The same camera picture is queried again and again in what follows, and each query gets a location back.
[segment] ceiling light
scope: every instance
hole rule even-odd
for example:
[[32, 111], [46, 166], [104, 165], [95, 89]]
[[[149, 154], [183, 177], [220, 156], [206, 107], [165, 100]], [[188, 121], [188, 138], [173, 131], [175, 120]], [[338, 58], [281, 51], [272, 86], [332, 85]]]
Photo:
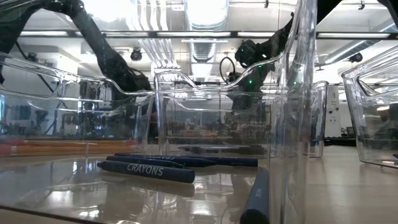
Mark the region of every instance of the ceiling light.
[[159, 37], [229, 37], [231, 32], [158, 32]]
[[238, 32], [238, 37], [263, 37], [270, 38], [273, 32]]
[[103, 32], [107, 37], [147, 37], [147, 32]]
[[217, 40], [217, 39], [183, 39], [181, 40], [182, 43], [217, 43], [217, 44], [226, 44], [228, 40]]
[[27, 36], [27, 35], [44, 36], [44, 37], [50, 37], [50, 36], [67, 37], [68, 33], [66, 31], [22, 31], [21, 36]]
[[377, 108], [377, 111], [384, 111], [390, 109], [390, 106], [380, 106]]
[[131, 10], [129, 0], [108, 0], [101, 3], [97, 0], [84, 0], [83, 2], [88, 13], [104, 22], [127, 18]]
[[375, 34], [375, 33], [320, 33], [319, 38], [387, 38], [390, 34]]
[[228, 16], [227, 0], [189, 0], [184, 2], [190, 27], [207, 27], [208, 30], [220, 30], [224, 26], [223, 24]]

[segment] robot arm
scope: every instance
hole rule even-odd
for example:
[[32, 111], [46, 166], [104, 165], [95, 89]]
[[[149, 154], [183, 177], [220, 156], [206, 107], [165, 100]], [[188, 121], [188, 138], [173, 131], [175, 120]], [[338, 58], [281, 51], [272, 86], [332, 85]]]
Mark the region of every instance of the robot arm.
[[93, 49], [102, 73], [122, 90], [150, 90], [147, 77], [136, 75], [122, 56], [109, 46], [81, 0], [0, 0], [1, 52], [8, 54], [11, 51], [29, 18], [39, 9], [68, 15]]
[[[261, 44], [255, 44], [252, 40], [243, 41], [235, 53], [236, 61], [239, 62], [243, 68], [247, 68], [257, 62], [277, 57], [285, 49], [292, 24], [293, 18], [291, 18], [285, 27], [276, 31], [269, 40]], [[267, 75], [274, 71], [275, 65], [272, 63], [259, 66], [241, 80], [237, 90], [244, 93], [259, 93]], [[249, 109], [254, 103], [253, 100], [255, 100], [255, 97], [248, 94], [231, 98], [233, 100], [232, 109], [234, 110]]]

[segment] transparent plastic container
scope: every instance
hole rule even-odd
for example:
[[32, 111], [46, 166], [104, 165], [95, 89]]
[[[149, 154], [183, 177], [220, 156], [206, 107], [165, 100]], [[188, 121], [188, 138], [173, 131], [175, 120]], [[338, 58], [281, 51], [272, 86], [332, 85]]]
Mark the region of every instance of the transparent plastic container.
[[143, 152], [152, 93], [79, 77], [0, 53], [0, 156]]
[[[300, 3], [297, 6], [302, 10], [300, 25], [294, 20], [293, 27], [299, 26], [302, 32], [291, 64], [289, 49], [295, 31], [286, 46], [288, 50], [280, 57], [250, 66], [226, 86], [197, 87], [179, 72], [159, 73], [154, 82], [160, 153], [203, 159], [206, 156], [259, 159], [258, 165], [265, 167], [270, 175], [270, 198], [262, 203], [268, 204], [270, 223], [275, 224], [304, 223], [305, 219], [315, 49], [315, 33], [309, 24], [315, 18], [312, 9], [316, 8], [316, 2]], [[275, 94], [266, 93], [263, 90], [267, 85], [258, 82], [258, 76], [273, 76], [273, 73], [279, 77], [278, 89]], [[220, 173], [217, 167], [212, 170]], [[234, 170], [246, 170], [252, 175], [257, 172], [244, 167]]]
[[359, 160], [393, 168], [398, 168], [397, 53], [398, 47], [391, 48], [342, 74]]
[[320, 81], [315, 83], [312, 89], [310, 157], [314, 158], [323, 156], [328, 85], [328, 82]]

